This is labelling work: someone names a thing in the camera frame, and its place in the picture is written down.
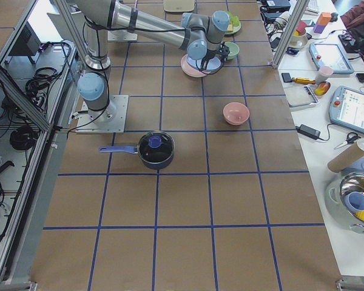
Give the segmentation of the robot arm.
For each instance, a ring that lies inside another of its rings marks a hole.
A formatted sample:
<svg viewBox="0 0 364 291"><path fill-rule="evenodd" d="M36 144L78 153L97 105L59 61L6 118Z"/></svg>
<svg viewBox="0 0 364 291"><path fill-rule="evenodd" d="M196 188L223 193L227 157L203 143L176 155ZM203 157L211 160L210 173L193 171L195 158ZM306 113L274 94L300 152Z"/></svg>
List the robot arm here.
<svg viewBox="0 0 364 291"><path fill-rule="evenodd" d="M204 73L216 73L228 58L229 48L223 37L231 19L225 11L216 11L212 16L183 13L181 24L176 25L121 1L76 1L75 4L83 19L81 26L75 24L65 1L56 2L62 25L88 70L80 77L77 88L87 105L90 120L96 124L109 122L116 116L109 89L109 31L136 33L184 50L192 61L191 67Z"/></svg>

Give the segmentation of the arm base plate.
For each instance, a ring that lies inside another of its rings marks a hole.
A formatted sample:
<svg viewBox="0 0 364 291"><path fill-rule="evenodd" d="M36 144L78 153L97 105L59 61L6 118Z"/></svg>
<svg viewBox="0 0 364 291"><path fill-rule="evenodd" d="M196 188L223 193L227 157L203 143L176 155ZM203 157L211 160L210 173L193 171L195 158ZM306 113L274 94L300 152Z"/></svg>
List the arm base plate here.
<svg viewBox="0 0 364 291"><path fill-rule="evenodd" d="M136 42L138 35L127 30L114 30L107 32L108 42Z"/></svg>
<svg viewBox="0 0 364 291"><path fill-rule="evenodd" d="M86 103L83 102L81 110L86 112L79 115L75 132L81 134L123 133L128 103L128 95L111 95L107 110L94 121L98 115L96 112L89 112Z"/></svg>

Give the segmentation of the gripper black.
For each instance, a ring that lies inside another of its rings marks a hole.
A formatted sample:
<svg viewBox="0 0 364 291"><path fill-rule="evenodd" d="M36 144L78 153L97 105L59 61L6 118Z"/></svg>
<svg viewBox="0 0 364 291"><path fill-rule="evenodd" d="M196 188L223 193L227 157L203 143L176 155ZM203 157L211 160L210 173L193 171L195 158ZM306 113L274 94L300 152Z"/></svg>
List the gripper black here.
<svg viewBox="0 0 364 291"><path fill-rule="evenodd" d="M226 62L226 57L228 55L227 48L224 46L224 42L222 42L217 50L208 50L205 57L203 58L205 61L208 61L215 56L218 57L221 61L221 67Z"/></svg>

